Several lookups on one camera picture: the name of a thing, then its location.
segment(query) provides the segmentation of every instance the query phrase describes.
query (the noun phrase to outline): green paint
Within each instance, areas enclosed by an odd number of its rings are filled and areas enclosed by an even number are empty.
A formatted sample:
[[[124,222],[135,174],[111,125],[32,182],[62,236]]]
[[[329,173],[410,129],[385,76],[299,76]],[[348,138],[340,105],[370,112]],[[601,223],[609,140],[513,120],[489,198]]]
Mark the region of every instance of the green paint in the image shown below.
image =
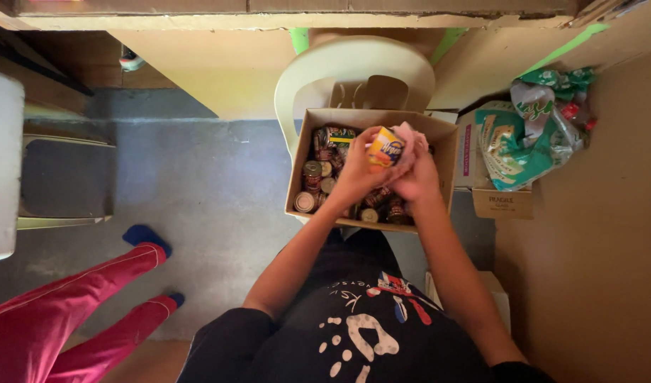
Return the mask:
[[[580,32],[579,35],[577,35],[575,38],[571,39],[568,43],[564,44],[560,48],[555,49],[552,53],[547,55],[544,59],[540,60],[537,62],[534,66],[530,67],[529,69],[525,70],[524,73],[518,75],[517,77],[521,77],[525,75],[528,72],[531,72],[533,70],[536,70],[538,68],[543,67],[544,65],[547,65],[550,63],[552,60],[556,59],[559,56],[562,56],[564,53],[567,53],[573,48],[576,48],[577,46],[581,45],[588,39],[590,39],[595,33],[602,32],[603,30],[607,30],[609,28],[608,24],[593,24],[593,25],[588,25],[587,28],[583,32]]]
[[[432,66],[436,65],[439,62],[441,57],[444,57],[446,52],[457,42],[457,40],[468,30],[468,28],[446,28],[446,33],[441,39],[441,42],[434,50],[432,58],[430,59],[430,64]]]
[[[295,53],[300,54],[309,48],[308,28],[292,28],[288,32],[292,38],[292,46],[295,47]]]

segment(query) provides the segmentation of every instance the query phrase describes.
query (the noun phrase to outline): hand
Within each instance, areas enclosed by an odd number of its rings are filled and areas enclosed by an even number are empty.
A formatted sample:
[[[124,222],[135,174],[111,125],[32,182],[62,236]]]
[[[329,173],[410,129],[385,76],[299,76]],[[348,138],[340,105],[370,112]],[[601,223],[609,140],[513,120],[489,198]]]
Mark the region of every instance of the hand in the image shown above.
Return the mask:
[[[362,200],[373,188],[382,185],[388,177],[389,169],[373,174],[365,154],[365,145],[373,141],[380,128],[378,126],[366,129],[351,142],[347,162],[337,179],[335,189],[327,200],[338,201],[342,204],[342,208],[346,209]]]
[[[436,172],[436,165],[432,156],[420,147],[415,146],[416,160],[413,169],[406,175],[392,182],[389,187],[399,196],[403,197],[412,205],[418,201],[442,200],[439,189],[439,174]]]

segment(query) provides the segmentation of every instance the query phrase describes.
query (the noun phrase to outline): pink pants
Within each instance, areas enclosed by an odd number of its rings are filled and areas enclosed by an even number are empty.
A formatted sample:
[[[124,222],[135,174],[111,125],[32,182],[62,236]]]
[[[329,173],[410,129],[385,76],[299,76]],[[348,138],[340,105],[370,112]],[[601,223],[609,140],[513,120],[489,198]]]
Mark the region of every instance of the pink pants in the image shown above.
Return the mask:
[[[123,256],[1,304],[0,383],[98,382],[176,310],[176,302],[156,296],[59,355],[63,344],[104,300],[165,260],[158,245],[141,243]]]

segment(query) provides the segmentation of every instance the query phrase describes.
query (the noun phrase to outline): blue sock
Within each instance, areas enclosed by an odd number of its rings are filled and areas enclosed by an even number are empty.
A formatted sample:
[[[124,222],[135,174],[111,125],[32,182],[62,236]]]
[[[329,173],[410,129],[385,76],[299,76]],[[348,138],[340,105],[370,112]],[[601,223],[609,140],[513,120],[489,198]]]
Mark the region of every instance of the blue sock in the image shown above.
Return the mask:
[[[172,248],[169,247],[167,242],[161,239],[151,228],[146,225],[134,225],[131,228],[127,229],[125,234],[123,234],[122,239],[132,246],[136,246],[142,242],[151,242],[156,245],[159,245],[163,250],[165,250],[165,255],[167,257],[172,255]]]
[[[184,297],[184,294],[181,294],[180,292],[175,292],[174,294],[168,295],[169,298],[172,298],[174,302],[176,302],[176,308],[178,309],[181,307],[181,305],[184,304],[186,301],[186,298]]]

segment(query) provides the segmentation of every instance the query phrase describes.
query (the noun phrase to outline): black t-shirt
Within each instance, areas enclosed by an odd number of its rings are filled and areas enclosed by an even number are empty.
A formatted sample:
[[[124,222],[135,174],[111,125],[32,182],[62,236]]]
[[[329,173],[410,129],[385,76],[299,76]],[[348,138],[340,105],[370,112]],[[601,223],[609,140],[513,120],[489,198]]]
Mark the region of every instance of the black t-shirt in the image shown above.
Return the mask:
[[[202,327],[178,383],[552,381],[521,362],[489,368],[457,322],[364,256],[338,251],[309,280],[279,323],[238,308]]]

